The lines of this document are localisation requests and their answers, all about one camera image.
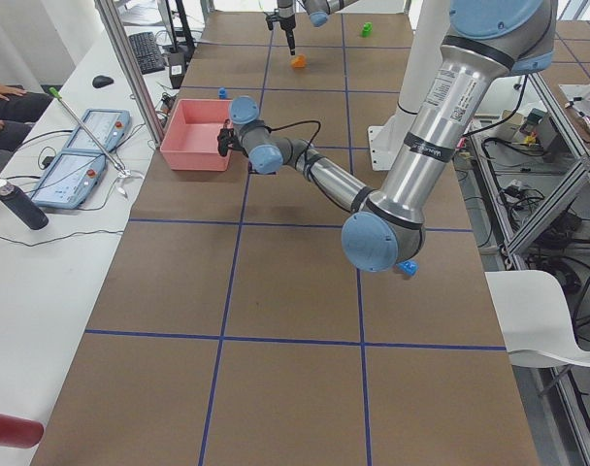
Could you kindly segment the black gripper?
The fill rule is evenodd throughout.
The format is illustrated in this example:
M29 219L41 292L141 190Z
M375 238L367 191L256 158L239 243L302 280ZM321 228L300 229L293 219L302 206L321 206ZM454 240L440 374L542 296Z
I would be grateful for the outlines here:
M233 128L222 127L217 135L217 151L220 156L226 156L237 146L237 137Z
M273 30L278 24L285 31L287 45L291 55L296 54L295 36L293 30L296 27L295 6L293 0L278 0L277 7L265 16L269 30Z

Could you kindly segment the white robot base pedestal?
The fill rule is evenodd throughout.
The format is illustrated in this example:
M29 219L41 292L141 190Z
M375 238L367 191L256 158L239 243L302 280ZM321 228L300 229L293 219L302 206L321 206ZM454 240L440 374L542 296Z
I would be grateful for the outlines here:
M449 28L449 9L448 0L422 3L396 111L383 126L368 128L374 171L391 168L437 75L442 64L440 45Z

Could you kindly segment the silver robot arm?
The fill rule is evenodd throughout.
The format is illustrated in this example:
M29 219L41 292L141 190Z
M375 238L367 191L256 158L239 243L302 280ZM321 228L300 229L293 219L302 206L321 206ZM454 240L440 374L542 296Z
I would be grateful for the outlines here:
M330 15L356 3L356 0L310 0L302 1L303 8L314 27L325 24ZM293 0L278 0L277 7L265 14L265 21L270 31L277 24L284 32L291 56L296 55L294 29L296 28L295 4Z
M310 141L273 136L249 96L229 105L234 135L257 173L290 166L351 213L341 240L352 265L366 272L389 270L422 248L423 208L491 83L551 64L556 15L554 1L451 2L440 69L379 189L350 175Z

